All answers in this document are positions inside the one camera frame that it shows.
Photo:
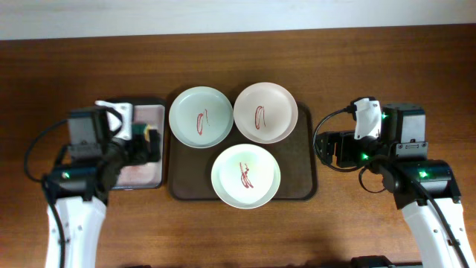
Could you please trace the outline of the light green plate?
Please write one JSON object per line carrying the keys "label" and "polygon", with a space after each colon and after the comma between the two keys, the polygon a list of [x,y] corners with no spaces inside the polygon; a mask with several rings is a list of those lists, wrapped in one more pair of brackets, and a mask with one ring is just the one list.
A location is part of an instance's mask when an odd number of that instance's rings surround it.
{"label": "light green plate", "polygon": [[169,125],[182,144],[197,149],[213,147],[230,133],[234,125],[233,107],[219,90],[196,86],[173,101]]}

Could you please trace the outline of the pink plate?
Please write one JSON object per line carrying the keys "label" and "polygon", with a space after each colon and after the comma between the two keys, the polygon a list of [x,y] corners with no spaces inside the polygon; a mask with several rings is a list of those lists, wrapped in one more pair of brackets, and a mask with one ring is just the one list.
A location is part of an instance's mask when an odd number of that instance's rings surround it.
{"label": "pink plate", "polygon": [[287,138],[298,122],[298,105],[284,87],[270,82],[245,88],[234,103],[234,123],[249,140],[273,144]]}

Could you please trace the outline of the white front plate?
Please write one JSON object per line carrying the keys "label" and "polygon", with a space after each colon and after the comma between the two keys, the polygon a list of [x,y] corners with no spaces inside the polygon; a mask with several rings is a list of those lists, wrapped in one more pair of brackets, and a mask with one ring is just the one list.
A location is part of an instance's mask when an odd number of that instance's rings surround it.
{"label": "white front plate", "polygon": [[221,201],[234,208],[254,209],[275,196],[281,172],[277,160],[266,149],[238,144],[217,156],[210,180]]}

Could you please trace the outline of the green yellow sponge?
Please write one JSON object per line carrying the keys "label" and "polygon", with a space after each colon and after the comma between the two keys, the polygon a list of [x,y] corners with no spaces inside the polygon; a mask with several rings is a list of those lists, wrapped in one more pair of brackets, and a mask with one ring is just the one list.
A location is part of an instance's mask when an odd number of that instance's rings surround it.
{"label": "green yellow sponge", "polygon": [[150,142],[149,137],[150,125],[149,124],[133,124],[132,125],[132,136],[134,139],[140,138],[146,142]]}

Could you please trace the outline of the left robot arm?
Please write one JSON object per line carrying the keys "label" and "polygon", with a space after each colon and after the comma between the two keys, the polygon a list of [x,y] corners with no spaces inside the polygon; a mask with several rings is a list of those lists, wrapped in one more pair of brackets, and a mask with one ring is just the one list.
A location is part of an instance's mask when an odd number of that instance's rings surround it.
{"label": "left robot arm", "polygon": [[130,120],[130,108],[91,106],[72,110],[70,142],[42,178],[48,209],[47,267],[94,267],[109,192],[120,172],[157,162],[161,137]]}

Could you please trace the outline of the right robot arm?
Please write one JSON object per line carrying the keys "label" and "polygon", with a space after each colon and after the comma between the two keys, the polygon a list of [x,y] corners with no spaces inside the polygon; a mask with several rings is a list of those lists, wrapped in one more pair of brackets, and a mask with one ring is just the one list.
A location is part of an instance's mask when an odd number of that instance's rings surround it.
{"label": "right robot arm", "polygon": [[474,267],[454,173],[447,162],[428,158],[423,108],[361,99],[341,111],[353,116],[356,128],[324,133],[316,128],[312,148],[321,163],[342,173],[382,176],[424,267]]}

